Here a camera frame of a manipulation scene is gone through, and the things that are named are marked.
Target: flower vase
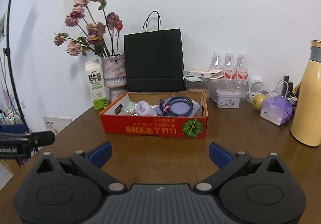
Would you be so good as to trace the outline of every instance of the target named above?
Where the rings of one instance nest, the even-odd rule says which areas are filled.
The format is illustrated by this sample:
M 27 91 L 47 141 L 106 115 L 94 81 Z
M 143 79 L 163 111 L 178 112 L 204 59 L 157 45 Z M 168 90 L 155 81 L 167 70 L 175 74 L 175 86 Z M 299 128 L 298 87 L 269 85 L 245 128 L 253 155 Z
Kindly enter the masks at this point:
M 115 101 L 126 90 L 125 55 L 102 57 L 104 85 L 110 89 L 110 101 Z

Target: plastic water bottle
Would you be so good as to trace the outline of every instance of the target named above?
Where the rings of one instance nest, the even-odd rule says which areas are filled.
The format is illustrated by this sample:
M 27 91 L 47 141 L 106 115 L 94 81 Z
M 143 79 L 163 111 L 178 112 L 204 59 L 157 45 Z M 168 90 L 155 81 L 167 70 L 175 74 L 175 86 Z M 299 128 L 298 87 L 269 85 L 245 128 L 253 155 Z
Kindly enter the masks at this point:
M 248 63 L 245 54 L 239 54 L 236 61 L 237 79 L 245 80 L 248 78 Z
M 210 69 L 213 69 L 213 70 L 223 69 L 223 62 L 220 58 L 220 53 L 215 53 L 215 52 L 213 53 Z
M 226 53 L 223 68 L 224 68 L 224 78 L 227 78 L 227 79 L 236 78 L 236 65 L 233 59 L 233 53 Z

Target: thermos cap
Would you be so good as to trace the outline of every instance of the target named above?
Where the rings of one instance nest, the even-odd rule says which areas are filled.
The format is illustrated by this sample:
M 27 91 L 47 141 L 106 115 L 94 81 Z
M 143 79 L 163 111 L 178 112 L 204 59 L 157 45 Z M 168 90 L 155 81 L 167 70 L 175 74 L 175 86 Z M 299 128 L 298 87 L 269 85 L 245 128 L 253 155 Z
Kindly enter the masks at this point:
M 320 40 L 312 40 L 311 45 L 316 46 L 316 47 L 321 47 L 321 41 Z

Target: bag handle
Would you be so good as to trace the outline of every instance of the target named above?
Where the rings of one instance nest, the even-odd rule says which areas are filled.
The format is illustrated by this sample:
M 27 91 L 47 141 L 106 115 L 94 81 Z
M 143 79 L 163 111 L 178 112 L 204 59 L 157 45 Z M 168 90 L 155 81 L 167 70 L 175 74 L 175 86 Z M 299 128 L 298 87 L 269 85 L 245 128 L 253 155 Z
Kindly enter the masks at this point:
M 157 29 L 158 29 L 158 31 L 160 31 L 160 29 L 161 29 L 161 16 L 159 15 L 159 13 L 158 13 L 157 10 L 154 10 L 154 11 L 152 11 L 152 12 L 149 14 L 149 16 L 147 17 L 147 19 L 145 20 L 144 25 L 142 26 L 142 33 L 144 33 L 144 27 L 145 27 L 145 25 L 146 25 L 146 27 L 145 27 L 145 33 L 147 32 L 148 19 L 149 19 L 150 15 L 152 15 L 154 12 L 156 12 L 157 15 L 158 15 L 158 25 L 157 25 Z

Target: yellow pear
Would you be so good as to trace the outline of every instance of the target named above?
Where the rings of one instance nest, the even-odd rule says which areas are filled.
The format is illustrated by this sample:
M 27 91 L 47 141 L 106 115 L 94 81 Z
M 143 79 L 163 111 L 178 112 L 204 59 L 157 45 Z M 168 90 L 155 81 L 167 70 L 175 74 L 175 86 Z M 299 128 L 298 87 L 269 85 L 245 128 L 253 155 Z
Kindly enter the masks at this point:
M 260 95 L 254 96 L 254 98 L 252 100 L 253 107 L 256 110 L 260 111 L 261 108 L 262 108 L 263 101 L 266 100 L 266 99 L 267 99 L 267 97 L 265 95 L 261 95 L 260 94 Z

